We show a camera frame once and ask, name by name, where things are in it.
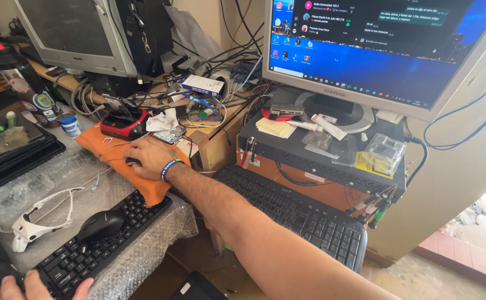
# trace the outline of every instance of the black thermos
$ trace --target black thermos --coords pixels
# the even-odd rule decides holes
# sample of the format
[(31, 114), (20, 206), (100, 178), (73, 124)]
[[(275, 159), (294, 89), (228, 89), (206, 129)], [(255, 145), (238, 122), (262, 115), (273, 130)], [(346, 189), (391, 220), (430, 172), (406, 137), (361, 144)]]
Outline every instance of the black thermos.
[(57, 116), (61, 111), (43, 79), (12, 45), (0, 44), (0, 73), (41, 125), (48, 128), (60, 126)]

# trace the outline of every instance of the orange cloth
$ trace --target orange cloth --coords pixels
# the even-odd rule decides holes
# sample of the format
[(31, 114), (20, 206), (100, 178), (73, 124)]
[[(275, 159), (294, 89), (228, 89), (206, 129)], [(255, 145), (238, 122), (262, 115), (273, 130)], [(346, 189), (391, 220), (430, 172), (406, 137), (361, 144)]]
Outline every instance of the orange cloth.
[[(102, 151), (104, 148), (126, 142), (117, 138), (113, 138), (110, 142), (107, 142), (109, 139), (109, 136), (105, 136), (102, 134), (102, 132), (100, 131), (100, 124), (97, 124), (96, 126), (91, 127), (86, 132), (80, 134), (75, 140), (85, 149), (91, 151), (96, 157), (98, 157), (100, 151)], [(178, 149), (178, 147), (171, 145), (168, 146), (178, 154), (178, 156), (185, 162), (186, 165), (191, 166), (187, 155), (184, 154), (180, 149)], [(107, 148), (102, 152), (102, 157), (100, 158), (100, 161), (108, 163), (113, 169), (115, 169), (115, 171), (123, 175), (137, 189), (139, 189), (141, 194), (145, 197), (147, 206), (154, 206), (160, 203), (161, 200), (163, 200), (163, 197), (169, 190), (170, 185), (162, 180), (154, 181), (151, 179), (141, 178), (136, 175), (133, 171), (133, 168), (127, 166), (124, 162), (124, 159), (121, 159), (122, 154), (129, 148), (129, 144)]]

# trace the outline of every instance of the hand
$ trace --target hand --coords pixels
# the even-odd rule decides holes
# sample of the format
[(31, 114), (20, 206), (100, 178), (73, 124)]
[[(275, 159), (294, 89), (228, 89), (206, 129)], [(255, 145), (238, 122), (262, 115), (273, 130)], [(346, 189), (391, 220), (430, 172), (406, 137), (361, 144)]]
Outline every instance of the hand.
[[(73, 300), (86, 300), (87, 292), (93, 284), (93, 281), (93, 278), (87, 278), (80, 283)], [(26, 295), (23, 295), (20, 291), (15, 277), (4, 277), (0, 285), (0, 300), (53, 300), (53, 297), (50, 296), (43, 282), (39, 279), (39, 273), (36, 270), (30, 270), (26, 273), (24, 287), (26, 289)]]
[(161, 180), (161, 170), (167, 163), (180, 158), (164, 142), (155, 138), (133, 141), (123, 156), (140, 160), (143, 166), (134, 164), (133, 171), (140, 177), (153, 180)]

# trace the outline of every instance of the samsung logo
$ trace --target samsung logo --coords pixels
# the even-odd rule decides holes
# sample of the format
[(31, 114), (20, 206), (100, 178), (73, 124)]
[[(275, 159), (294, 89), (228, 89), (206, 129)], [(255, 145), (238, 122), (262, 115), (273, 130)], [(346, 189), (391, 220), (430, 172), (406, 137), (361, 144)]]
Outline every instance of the samsung logo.
[(325, 93), (332, 94), (332, 95), (336, 95), (336, 96), (341, 96), (341, 97), (346, 97), (346, 94), (345, 93), (338, 92), (338, 91), (333, 91), (333, 90), (327, 90), (327, 89), (325, 89)]

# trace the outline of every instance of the taskbar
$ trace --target taskbar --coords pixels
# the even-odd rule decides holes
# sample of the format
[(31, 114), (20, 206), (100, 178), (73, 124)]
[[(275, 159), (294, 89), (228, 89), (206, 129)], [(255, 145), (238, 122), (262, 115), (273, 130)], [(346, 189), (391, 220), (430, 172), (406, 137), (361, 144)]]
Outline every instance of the taskbar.
[(419, 107), (423, 107), (423, 108), (428, 107), (428, 104), (426, 104), (426, 103), (421, 103), (420, 101), (414, 101), (414, 100), (411, 100), (411, 99), (406, 99), (404, 97), (392, 95), (392, 94), (386, 93), (384, 91), (371, 90), (371, 89), (367, 89), (363, 86), (357, 86), (357, 85), (353, 85), (353, 84), (341, 82), (341, 81), (334, 81), (332, 79), (322, 78), (322, 77), (318, 77), (318, 76), (314, 76), (314, 75), (310, 75), (310, 74), (305, 74), (305, 73), (302, 73), (302, 72), (296, 72), (296, 71), (292, 71), (292, 70), (288, 70), (288, 69), (284, 69), (284, 68), (280, 68), (280, 67), (269, 66), (269, 69), (271, 71), (274, 71), (274, 72), (279, 72), (279, 73), (282, 73), (282, 74), (291, 75), (291, 76), (295, 76), (295, 77), (298, 77), (298, 78), (306, 79), (308, 81), (313, 81), (313, 82), (317, 82), (317, 83), (322, 83), (322, 84), (334, 86), (336, 88), (341, 88), (341, 89), (345, 89), (345, 90), (349, 90), (349, 91), (353, 91), (353, 92), (367, 94), (367, 95), (370, 95), (370, 96), (373, 96), (373, 97), (378, 97), (378, 98), (387, 99), (387, 100), (393, 100), (393, 101), (396, 101), (396, 102), (403, 102), (405, 104), (409, 104), (409, 105), (413, 105), (413, 106), (419, 106)]

